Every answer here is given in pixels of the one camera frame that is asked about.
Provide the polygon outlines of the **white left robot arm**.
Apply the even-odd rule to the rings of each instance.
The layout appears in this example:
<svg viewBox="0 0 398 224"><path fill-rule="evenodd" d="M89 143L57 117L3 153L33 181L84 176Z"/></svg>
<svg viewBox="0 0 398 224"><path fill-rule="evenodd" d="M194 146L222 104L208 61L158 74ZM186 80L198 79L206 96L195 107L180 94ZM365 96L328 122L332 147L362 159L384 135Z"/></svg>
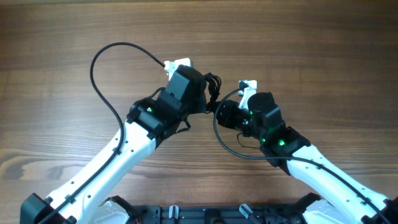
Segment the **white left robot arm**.
<svg viewBox="0 0 398 224"><path fill-rule="evenodd" d="M206 81L179 65L157 99L132 105L115 137L76 176L47 197L30 195L21 205L21 223L89 223L100 203L141 160L178 133L188 115L206 110Z"/></svg>

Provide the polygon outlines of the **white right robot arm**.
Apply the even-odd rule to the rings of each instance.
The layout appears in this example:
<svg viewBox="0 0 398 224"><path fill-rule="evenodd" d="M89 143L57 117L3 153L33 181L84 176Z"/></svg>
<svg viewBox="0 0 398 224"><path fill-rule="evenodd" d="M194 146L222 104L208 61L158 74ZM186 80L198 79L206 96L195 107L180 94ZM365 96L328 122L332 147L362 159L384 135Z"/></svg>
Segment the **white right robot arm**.
<svg viewBox="0 0 398 224"><path fill-rule="evenodd" d="M307 138L286 126L272 93L256 93L239 107L213 103L214 124L259 141L261 159L317 191L301 201L305 223L397 223L397 200L377 193L332 164Z"/></svg>

